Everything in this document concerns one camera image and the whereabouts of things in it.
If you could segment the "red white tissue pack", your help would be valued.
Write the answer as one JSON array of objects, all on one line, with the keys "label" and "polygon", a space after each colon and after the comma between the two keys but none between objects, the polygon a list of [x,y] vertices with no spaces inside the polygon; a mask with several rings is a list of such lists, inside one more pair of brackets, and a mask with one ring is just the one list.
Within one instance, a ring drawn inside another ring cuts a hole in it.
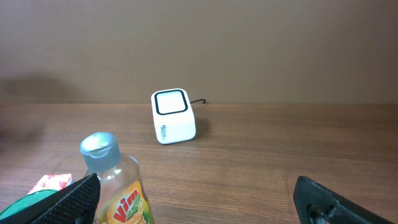
[{"label": "red white tissue pack", "polygon": [[73,183],[71,174],[46,174],[33,186],[28,194],[41,190],[62,190]]}]

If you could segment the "yellow dish soap bottle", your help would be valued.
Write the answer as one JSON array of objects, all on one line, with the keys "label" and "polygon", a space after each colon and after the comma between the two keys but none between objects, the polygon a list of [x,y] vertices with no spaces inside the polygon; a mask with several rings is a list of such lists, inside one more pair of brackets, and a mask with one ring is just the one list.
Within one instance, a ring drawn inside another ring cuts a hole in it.
[{"label": "yellow dish soap bottle", "polygon": [[80,143],[80,153],[85,175],[97,174],[101,185],[94,223],[154,224],[139,163],[120,151],[113,134],[89,135]]}]

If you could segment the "green lid white jar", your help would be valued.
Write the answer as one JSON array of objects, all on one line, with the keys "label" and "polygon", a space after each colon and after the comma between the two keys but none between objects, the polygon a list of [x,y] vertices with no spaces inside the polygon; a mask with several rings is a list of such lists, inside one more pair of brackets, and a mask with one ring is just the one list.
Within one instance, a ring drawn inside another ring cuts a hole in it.
[{"label": "green lid white jar", "polygon": [[20,198],[19,200],[12,203],[5,210],[1,212],[1,219],[5,219],[21,210],[43,200],[44,198],[56,193],[56,190],[40,190],[33,192],[31,194],[26,195],[25,197]]}]

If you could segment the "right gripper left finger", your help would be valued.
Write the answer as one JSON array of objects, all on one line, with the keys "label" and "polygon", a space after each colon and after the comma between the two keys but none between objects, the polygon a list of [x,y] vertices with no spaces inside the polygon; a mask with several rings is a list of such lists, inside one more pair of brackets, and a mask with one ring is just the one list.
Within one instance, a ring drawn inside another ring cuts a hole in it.
[{"label": "right gripper left finger", "polygon": [[91,174],[1,220],[1,224],[92,224],[101,184]]}]

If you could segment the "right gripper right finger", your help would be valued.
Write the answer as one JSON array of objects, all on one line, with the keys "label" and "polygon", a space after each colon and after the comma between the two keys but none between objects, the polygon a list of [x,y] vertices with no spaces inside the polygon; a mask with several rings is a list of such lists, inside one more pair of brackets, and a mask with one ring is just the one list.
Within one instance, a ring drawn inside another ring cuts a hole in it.
[{"label": "right gripper right finger", "polygon": [[298,177],[293,200],[305,224],[392,224],[306,176]]}]

